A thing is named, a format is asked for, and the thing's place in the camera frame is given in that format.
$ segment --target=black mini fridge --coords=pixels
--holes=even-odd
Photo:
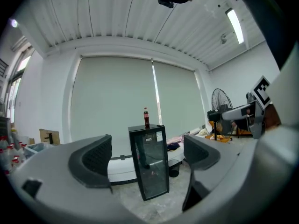
[[[165,127],[129,127],[129,136],[139,189],[144,201],[169,192]]]

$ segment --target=gray floor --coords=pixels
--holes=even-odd
[[[241,146],[251,141],[251,137],[235,136],[230,143],[240,144]],[[180,165],[179,176],[169,177],[170,191],[167,194],[154,199],[143,201],[138,184],[125,184],[113,186],[113,194],[119,201],[132,213],[142,220],[151,223],[161,223],[178,216],[182,212],[182,205],[188,190],[190,180],[190,168],[186,162]]]

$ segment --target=electric fan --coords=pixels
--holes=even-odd
[[[214,139],[228,142],[233,132],[232,121],[223,120],[222,113],[233,109],[233,105],[227,94],[221,89],[215,89],[212,93],[212,111],[207,113],[209,121],[214,126]]]

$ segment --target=window blind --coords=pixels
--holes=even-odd
[[[163,63],[154,67],[166,137],[201,128],[205,114],[194,72]]]
[[[129,126],[158,124],[157,99],[150,61],[122,57],[83,58],[71,101],[73,141],[112,135],[112,157],[131,155]]]

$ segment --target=white ceiling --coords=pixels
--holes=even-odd
[[[194,0],[173,9],[157,0],[28,0],[28,6],[40,40],[49,48],[92,36],[132,37],[188,54],[212,70],[264,41],[242,1]],[[243,44],[225,15],[232,6],[241,21]]]

